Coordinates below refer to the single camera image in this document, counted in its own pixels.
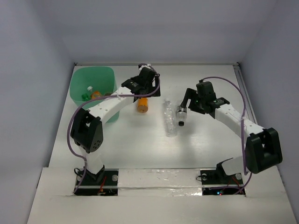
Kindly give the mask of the clear crushed water bottle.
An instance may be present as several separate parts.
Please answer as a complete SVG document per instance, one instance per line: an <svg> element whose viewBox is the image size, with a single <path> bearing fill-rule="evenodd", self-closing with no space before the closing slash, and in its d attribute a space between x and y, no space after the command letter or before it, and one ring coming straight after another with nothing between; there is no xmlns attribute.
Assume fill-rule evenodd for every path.
<svg viewBox="0 0 299 224"><path fill-rule="evenodd" d="M173 137L177 135L177 126L175 121L175 113L173 104L169 99L165 99L163 103L164 125L166 135Z"/></svg>

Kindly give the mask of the orange juice bottle gold cap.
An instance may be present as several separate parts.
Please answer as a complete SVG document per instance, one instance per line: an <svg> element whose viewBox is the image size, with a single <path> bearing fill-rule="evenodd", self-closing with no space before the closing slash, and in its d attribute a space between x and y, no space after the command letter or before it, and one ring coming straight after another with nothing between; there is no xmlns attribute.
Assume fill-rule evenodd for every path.
<svg viewBox="0 0 299 224"><path fill-rule="evenodd" d="M139 113L146 113L148 111L148 99L147 98L138 99L137 111Z"/></svg>

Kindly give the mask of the aluminium table edge rail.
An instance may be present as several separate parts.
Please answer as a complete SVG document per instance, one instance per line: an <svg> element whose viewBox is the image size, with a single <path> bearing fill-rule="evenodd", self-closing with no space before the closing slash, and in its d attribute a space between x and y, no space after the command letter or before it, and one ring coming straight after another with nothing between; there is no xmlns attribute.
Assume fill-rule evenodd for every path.
<svg viewBox="0 0 299 224"><path fill-rule="evenodd" d="M241 90L241 93L244 95L245 98L245 103L246 103L246 111L247 111L247 116L249 118L250 121L252 121L253 123L257 124L257 120L256 120L256 116L248 95L248 91L242 76L242 71L241 71L241 67L239 65L239 63L235 63L233 65L233 69L235 72L235 76L239 85L239 88Z"/></svg>

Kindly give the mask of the green plastic soda bottle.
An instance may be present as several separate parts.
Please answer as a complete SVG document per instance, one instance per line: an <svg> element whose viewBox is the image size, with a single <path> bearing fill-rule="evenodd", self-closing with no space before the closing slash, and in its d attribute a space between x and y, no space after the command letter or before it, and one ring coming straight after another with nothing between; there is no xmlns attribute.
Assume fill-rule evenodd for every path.
<svg viewBox="0 0 299 224"><path fill-rule="evenodd" d="M91 96L88 95L87 93L82 94L81 97L82 97L82 101L84 102L91 100Z"/></svg>

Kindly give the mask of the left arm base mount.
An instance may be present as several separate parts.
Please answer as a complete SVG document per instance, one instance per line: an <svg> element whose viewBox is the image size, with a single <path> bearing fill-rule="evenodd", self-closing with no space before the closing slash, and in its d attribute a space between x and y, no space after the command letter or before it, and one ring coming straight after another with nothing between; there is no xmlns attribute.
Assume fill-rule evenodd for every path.
<svg viewBox="0 0 299 224"><path fill-rule="evenodd" d="M117 196L118 195L118 169L105 169L103 167L99 173L92 174L88 170L80 183L84 170L74 169L77 180L74 187L74 194L77 196Z"/></svg>

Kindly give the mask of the green plastic bin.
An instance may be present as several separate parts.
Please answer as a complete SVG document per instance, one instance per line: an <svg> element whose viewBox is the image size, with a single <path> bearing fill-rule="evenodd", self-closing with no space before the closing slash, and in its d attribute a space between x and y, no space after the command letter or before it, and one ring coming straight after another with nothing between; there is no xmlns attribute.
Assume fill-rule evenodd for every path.
<svg viewBox="0 0 299 224"><path fill-rule="evenodd" d="M84 103L81 95L87 93L87 88L93 87L93 91L99 91L102 96L105 93L114 93L117 90L116 79L112 68L107 66L91 66L76 70L70 82L70 97L73 102L80 106Z"/></svg>

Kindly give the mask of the silver foil tape strip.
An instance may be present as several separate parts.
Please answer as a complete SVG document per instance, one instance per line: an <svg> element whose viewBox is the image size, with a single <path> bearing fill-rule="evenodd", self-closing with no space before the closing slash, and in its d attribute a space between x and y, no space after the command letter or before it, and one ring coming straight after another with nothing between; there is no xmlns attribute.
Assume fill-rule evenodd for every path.
<svg viewBox="0 0 299 224"><path fill-rule="evenodd" d="M120 169L118 196L201 196L199 169Z"/></svg>

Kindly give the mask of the small orange juice bottle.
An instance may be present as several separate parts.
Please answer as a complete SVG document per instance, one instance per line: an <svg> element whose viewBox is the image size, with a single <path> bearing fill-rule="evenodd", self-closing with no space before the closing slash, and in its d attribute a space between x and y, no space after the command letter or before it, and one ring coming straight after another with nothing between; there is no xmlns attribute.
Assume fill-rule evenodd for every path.
<svg viewBox="0 0 299 224"><path fill-rule="evenodd" d="M99 91L94 91L91 94L91 99L95 99L95 98L99 98L99 97L102 97L102 94Z"/></svg>

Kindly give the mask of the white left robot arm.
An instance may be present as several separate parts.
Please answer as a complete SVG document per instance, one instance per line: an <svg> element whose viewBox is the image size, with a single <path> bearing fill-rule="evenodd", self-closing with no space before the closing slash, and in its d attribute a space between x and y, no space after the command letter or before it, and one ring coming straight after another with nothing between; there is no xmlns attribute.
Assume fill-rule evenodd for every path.
<svg viewBox="0 0 299 224"><path fill-rule="evenodd" d="M67 131L67 144L70 146L70 138L85 152L83 155L70 151L77 157L84 159L83 176L92 184L102 182L105 172L104 165L95 165L89 168L91 154L96 152L103 143L103 126L116 113L124 107L134 103L140 98L159 97L160 75L149 64L139 65L138 76L124 81L121 86L110 96L92 99L88 103L99 103L87 110L80 106L73 114Z"/></svg>

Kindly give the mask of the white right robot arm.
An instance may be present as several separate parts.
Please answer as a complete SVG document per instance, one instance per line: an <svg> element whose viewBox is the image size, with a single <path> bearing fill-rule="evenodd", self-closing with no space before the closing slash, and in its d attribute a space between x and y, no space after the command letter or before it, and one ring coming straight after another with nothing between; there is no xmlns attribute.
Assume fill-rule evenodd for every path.
<svg viewBox="0 0 299 224"><path fill-rule="evenodd" d="M218 182L226 183L232 178L238 166L246 175L258 174L280 164L283 160L279 134L274 128L264 128L239 113L225 98L218 98L211 82L204 78L196 89L186 89L181 104L177 107L176 116L179 126L184 126L187 110L208 114L213 119L226 125L241 139L242 155L229 159L224 167L215 171Z"/></svg>

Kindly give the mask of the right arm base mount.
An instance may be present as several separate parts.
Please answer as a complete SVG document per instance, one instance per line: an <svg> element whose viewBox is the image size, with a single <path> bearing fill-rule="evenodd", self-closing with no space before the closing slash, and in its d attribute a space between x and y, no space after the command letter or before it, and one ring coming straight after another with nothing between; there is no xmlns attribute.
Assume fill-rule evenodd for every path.
<svg viewBox="0 0 299 224"><path fill-rule="evenodd" d="M246 195L245 190L239 191L243 187L241 173L227 175L221 161L214 169L204 169L196 177L196 180L202 184L202 195L204 196L222 196L222 195Z"/></svg>

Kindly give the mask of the clear bottle black cap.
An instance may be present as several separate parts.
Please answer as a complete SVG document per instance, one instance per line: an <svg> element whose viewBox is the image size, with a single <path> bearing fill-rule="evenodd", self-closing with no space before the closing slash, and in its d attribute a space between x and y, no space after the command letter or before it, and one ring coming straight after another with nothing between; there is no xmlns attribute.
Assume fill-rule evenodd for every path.
<svg viewBox="0 0 299 224"><path fill-rule="evenodd" d="M184 126L187 119L187 107L181 106L181 102L178 101L175 112L178 126Z"/></svg>

